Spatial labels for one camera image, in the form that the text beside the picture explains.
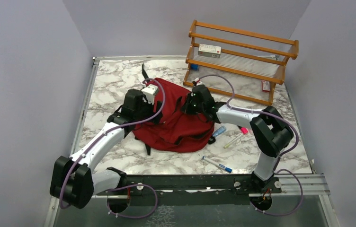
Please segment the white blue marker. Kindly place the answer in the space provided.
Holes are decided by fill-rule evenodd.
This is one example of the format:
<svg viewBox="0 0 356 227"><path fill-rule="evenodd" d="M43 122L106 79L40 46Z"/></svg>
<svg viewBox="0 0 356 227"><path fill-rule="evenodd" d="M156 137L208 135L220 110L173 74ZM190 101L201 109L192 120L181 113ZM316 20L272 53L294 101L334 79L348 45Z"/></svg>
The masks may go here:
<svg viewBox="0 0 356 227"><path fill-rule="evenodd" d="M210 163L210 164L216 166L216 167L219 168L219 169L222 169L222 170L226 171L227 173L231 173L231 172L232 172L232 169L231 169L231 168L226 167L226 166L224 166L223 164L217 163L217 162L215 162L214 160L212 160L212 159L210 159L210 158L208 158L208 157L206 157L206 156L203 156L203 157L202 157L202 160L204 160L204 161L206 161L206 162L208 162L208 163Z"/></svg>

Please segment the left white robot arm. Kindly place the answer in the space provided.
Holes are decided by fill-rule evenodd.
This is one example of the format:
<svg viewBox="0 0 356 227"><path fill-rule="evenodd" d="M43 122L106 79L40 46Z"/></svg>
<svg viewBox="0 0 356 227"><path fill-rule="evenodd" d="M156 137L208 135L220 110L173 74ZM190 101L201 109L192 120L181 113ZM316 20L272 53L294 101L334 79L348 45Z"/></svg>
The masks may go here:
<svg viewBox="0 0 356 227"><path fill-rule="evenodd" d="M123 104L109 116L101 131L81 150L69 157L60 156L54 164L50 195L59 199L59 206L84 208L93 195L111 190L121 194L126 181L114 170L99 174L92 171L108 151L121 142L136 125L153 120L164 107L165 91L149 85L141 90L130 89Z"/></svg>

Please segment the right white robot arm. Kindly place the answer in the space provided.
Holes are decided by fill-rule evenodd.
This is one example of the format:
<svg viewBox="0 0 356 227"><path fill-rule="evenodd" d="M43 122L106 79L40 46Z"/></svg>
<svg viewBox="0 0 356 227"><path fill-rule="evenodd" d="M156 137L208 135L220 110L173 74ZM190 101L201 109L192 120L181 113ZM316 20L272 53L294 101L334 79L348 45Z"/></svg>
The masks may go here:
<svg viewBox="0 0 356 227"><path fill-rule="evenodd" d="M190 115L203 114L214 123L228 123L250 129L261 151L251 173L250 186L256 192L263 192L269 187L280 153L294 138L289 123L275 107L253 110L230 106L227 102L216 102L206 86L198 85L187 94L181 111Z"/></svg>

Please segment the red student backpack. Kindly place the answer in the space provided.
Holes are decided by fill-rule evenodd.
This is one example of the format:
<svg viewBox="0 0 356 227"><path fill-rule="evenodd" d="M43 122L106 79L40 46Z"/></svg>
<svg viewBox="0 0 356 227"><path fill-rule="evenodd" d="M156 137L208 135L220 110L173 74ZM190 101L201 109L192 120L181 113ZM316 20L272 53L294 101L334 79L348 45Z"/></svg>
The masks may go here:
<svg viewBox="0 0 356 227"><path fill-rule="evenodd" d="M186 112L191 97L184 87L161 78L148 81L147 84L160 83L164 92L157 94L157 106L164 107L159 116L151 121L136 125L133 134L151 149L177 153L192 153L216 142L214 122L201 112Z"/></svg>

